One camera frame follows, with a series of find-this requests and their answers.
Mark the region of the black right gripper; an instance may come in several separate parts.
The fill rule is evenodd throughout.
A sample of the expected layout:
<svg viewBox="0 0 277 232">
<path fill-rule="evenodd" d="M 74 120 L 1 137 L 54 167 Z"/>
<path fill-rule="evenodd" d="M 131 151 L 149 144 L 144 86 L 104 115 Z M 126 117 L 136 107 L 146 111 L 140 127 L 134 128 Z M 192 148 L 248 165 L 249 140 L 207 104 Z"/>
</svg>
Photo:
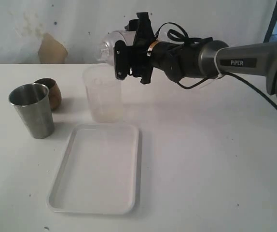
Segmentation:
<svg viewBox="0 0 277 232">
<path fill-rule="evenodd" d="M 153 66 L 150 57 L 147 56 L 149 46 L 154 42 L 154 33 L 147 12 L 137 13 L 137 19 L 131 19 L 125 26 L 126 31 L 135 31 L 136 35 L 133 42 L 135 50 L 133 77 L 140 77 L 142 84 L 151 82 Z"/>
</svg>

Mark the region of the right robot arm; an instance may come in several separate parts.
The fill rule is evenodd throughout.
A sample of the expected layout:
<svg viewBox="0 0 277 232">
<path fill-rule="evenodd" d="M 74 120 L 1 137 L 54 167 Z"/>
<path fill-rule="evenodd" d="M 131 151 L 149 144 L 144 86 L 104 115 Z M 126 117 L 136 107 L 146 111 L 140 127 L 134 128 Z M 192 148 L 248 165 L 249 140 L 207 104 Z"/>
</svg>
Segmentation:
<svg viewBox="0 0 277 232">
<path fill-rule="evenodd" d="M 277 41 L 230 47 L 211 37 L 190 37 L 180 26 L 167 32 L 168 42 L 158 39 L 153 31 L 147 12 L 137 13 L 130 20 L 126 31 L 135 34 L 132 45 L 118 41 L 114 47 L 114 69 L 117 79 L 127 76 L 140 78 L 149 84 L 153 69 L 162 70 L 167 78 L 179 84 L 185 77 L 199 78 L 200 83 L 222 78 L 225 75 L 236 79 L 241 74 L 264 76 L 267 101 L 277 98 Z M 277 101 L 272 103 L 277 110 Z"/>
</svg>

